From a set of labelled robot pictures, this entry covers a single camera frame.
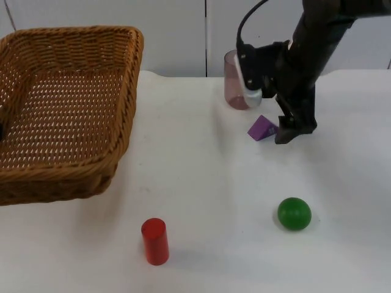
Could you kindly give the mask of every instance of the red block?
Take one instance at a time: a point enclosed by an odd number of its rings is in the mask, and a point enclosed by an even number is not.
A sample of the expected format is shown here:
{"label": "red block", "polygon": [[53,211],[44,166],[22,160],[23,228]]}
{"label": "red block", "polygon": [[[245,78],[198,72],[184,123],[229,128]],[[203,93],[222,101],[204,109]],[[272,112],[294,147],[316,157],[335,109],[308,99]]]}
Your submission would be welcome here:
{"label": "red block", "polygon": [[149,219],[142,224],[141,233],[147,261],[154,266],[164,264],[170,255],[166,224],[161,219]]}

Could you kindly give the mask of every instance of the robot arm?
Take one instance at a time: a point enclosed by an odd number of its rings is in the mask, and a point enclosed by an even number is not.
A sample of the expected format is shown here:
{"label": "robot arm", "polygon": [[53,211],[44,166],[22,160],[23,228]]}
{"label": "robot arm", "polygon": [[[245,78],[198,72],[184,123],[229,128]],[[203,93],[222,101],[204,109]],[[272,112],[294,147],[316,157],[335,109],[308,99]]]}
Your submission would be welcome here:
{"label": "robot arm", "polygon": [[303,6],[291,43],[254,48],[241,40],[241,28],[238,32],[244,86],[262,90],[264,98],[277,95],[283,110],[277,144],[316,129],[315,82],[355,20],[391,15],[391,0],[303,0]]}

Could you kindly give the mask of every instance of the translucent cup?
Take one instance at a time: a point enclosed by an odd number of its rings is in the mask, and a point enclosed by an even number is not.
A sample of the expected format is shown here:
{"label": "translucent cup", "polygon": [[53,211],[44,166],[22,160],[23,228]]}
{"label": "translucent cup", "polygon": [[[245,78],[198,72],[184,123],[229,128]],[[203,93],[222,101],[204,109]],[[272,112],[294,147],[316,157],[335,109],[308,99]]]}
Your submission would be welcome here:
{"label": "translucent cup", "polygon": [[227,103],[236,110],[247,110],[249,106],[244,100],[243,90],[239,83],[234,56],[236,50],[224,56],[224,96]]}

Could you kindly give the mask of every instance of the wicker basket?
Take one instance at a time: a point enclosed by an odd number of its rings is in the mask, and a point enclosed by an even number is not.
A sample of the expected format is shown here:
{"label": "wicker basket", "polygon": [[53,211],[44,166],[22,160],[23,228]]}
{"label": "wicker basket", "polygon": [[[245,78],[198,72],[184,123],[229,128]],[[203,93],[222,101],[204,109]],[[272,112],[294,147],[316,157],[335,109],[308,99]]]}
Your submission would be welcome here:
{"label": "wicker basket", "polygon": [[107,26],[0,41],[0,205],[106,190],[129,144],[143,44]]}

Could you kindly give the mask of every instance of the purple block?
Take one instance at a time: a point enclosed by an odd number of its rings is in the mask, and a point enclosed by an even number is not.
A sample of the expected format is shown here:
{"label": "purple block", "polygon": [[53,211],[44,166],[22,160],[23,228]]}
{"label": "purple block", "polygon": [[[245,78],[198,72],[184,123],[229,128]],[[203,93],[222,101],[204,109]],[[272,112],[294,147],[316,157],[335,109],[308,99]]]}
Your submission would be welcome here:
{"label": "purple block", "polygon": [[256,141],[265,139],[276,134],[278,127],[270,122],[264,116],[260,116],[254,125],[250,128],[248,134]]}

